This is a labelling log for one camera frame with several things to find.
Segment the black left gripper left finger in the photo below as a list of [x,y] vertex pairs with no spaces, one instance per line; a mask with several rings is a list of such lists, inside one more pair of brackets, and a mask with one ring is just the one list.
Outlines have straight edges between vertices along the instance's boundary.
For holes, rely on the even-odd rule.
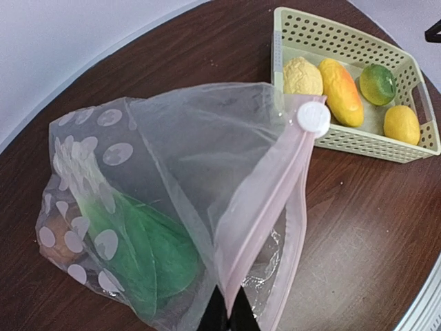
[[225,300],[216,286],[201,318],[198,331],[227,331],[228,323]]

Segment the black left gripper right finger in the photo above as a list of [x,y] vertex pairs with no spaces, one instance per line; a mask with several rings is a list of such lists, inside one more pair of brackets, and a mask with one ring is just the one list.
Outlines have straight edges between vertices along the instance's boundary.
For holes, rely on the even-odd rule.
[[236,296],[229,318],[229,329],[231,331],[260,331],[243,287]]

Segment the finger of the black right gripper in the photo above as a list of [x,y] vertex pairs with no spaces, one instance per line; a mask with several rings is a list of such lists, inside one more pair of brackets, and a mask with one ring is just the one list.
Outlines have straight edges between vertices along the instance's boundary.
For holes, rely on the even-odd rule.
[[426,42],[441,42],[441,20],[424,32],[424,38]]

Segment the green lime toy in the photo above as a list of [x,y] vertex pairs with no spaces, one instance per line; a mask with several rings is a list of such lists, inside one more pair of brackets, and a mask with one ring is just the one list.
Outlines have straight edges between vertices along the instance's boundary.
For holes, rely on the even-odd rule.
[[359,77],[363,97],[375,106],[385,106],[396,96],[396,82],[391,71],[384,66],[371,64]]

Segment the green bok choy toy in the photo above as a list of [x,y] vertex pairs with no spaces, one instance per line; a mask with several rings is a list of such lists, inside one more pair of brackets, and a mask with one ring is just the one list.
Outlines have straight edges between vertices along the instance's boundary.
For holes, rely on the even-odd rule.
[[54,142],[53,167],[72,193],[105,276],[140,317],[152,320],[199,273],[199,254],[185,227],[113,188],[98,167],[88,137]]

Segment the green plastic basket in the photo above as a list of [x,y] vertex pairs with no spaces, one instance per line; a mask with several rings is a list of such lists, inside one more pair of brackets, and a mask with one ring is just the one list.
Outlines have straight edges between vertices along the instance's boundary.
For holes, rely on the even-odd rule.
[[[440,133],[419,65],[407,52],[370,34],[314,14],[286,7],[274,10],[271,82],[287,91],[286,71],[295,59],[291,84],[305,81],[304,71],[328,66],[323,94],[331,110],[328,132],[316,146],[397,163],[440,155]],[[358,85],[363,72],[385,69],[394,93],[388,104],[365,99]],[[384,116],[393,106],[411,109],[419,123],[415,144],[384,134]]]

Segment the yellow lemon toy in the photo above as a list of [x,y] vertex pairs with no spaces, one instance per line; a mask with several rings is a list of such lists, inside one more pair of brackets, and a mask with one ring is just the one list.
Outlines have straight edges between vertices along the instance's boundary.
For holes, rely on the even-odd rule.
[[408,106],[390,107],[384,116],[384,135],[413,146],[420,141],[420,124],[415,112]]

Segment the orange mango toy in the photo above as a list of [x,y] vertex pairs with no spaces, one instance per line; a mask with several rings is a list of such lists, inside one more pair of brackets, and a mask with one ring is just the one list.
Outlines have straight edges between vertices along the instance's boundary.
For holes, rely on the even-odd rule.
[[334,59],[323,59],[318,69],[322,75],[327,105],[336,120],[352,128],[364,121],[363,104],[355,81],[347,69]]

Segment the clear zip top bag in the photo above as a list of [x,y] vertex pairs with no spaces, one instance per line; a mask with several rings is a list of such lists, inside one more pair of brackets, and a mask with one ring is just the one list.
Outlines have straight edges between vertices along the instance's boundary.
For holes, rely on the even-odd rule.
[[[53,167],[54,142],[94,137],[98,167],[118,191],[181,223],[199,273],[152,320],[157,330],[198,330],[216,286],[227,318],[244,288],[260,330],[275,330],[296,276],[306,225],[306,182],[317,138],[330,126],[322,95],[283,94],[268,83],[212,83],[149,99],[123,97],[70,112],[49,126],[52,175],[38,231],[60,214],[75,234],[88,224]],[[88,237],[61,267],[129,308],[105,276]]]

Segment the pale yellow bumpy fruit toy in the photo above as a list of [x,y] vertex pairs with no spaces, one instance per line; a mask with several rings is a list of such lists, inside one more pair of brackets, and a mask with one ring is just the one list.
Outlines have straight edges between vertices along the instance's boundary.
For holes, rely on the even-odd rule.
[[303,57],[289,60],[283,66],[283,92],[285,94],[323,94],[319,69]]

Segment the brown potato toy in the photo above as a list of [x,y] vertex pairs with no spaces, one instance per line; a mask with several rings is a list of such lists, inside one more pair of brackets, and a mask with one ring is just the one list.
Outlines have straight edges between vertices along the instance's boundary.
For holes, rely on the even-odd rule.
[[79,237],[60,214],[51,215],[38,231],[41,254],[61,267],[79,260],[85,253]]

